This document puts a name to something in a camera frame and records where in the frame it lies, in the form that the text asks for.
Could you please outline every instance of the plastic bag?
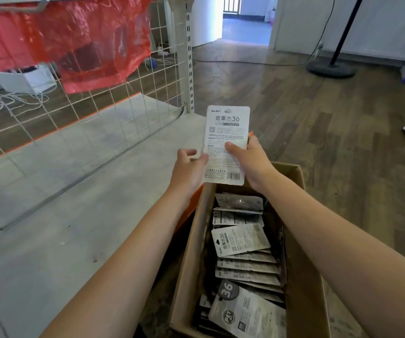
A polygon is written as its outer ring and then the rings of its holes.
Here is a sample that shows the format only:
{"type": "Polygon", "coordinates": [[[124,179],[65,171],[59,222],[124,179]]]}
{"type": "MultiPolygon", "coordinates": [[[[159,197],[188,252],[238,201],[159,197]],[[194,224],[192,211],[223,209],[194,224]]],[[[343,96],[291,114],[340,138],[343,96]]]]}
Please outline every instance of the plastic bag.
{"type": "Polygon", "coordinates": [[[0,13],[0,71],[55,62],[67,93],[123,83],[151,52],[151,1],[69,0],[41,13],[0,13]]]}

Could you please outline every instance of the barcode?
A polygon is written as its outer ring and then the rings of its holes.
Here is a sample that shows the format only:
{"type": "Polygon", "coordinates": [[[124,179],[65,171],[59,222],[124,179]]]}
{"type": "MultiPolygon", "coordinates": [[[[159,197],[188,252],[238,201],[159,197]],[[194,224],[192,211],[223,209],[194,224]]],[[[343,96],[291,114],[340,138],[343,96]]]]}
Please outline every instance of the barcode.
{"type": "Polygon", "coordinates": [[[238,172],[228,172],[227,179],[240,180],[240,173],[238,173],[238,172]]]}

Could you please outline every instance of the white wire grid panel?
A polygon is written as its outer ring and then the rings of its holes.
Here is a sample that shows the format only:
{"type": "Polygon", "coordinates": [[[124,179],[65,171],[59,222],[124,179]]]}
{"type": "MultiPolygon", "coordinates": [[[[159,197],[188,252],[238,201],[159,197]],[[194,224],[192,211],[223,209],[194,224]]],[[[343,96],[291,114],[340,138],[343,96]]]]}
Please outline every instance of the white wire grid panel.
{"type": "Polygon", "coordinates": [[[67,95],[53,63],[32,76],[0,73],[0,229],[182,113],[189,87],[179,70],[188,61],[177,52],[187,49],[187,31],[167,7],[149,7],[157,67],[142,64],[123,84],[67,95]]]}

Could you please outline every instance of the right hand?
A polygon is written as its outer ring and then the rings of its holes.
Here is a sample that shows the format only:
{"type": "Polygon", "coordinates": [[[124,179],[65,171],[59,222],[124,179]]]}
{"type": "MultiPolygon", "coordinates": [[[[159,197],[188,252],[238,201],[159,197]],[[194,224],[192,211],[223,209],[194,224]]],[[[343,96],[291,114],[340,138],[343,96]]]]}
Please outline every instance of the right hand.
{"type": "Polygon", "coordinates": [[[251,187],[263,194],[268,178],[276,175],[278,171],[268,160],[267,154],[257,137],[254,135],[250,136],[246,149],[242,149],[232,142],[226,142],[225,148],[228,153],[237,159],[251,187]]]}

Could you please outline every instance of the cardboard box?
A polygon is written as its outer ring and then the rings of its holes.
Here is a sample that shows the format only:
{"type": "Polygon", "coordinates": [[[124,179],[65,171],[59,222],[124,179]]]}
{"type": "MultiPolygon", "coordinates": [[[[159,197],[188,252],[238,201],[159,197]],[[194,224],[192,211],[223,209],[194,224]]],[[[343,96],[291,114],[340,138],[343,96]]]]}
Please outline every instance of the cardboard box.
{"type": "MultiPolygon", "coordinates": [[[[298,165],[273,163],[273,166],[304,189],[303,174],[298,165]]],[[[192,327],[192,320],[201,295],[201,261],[216,192],[260,196],[247,181],[244,186],[212,183],[204,185],[188,237],[170,313],[171,328],[195,338],[209,337],[192,327]]],[[[264,217],[266,225],[277,235],[282,221],[270,205],[267,210],[264,209],[264,216],[268,216],[264,217]]],[[[287,260],[287,337],[330,337],[322,277],[286,227],[284,238],[287,260]]]]}

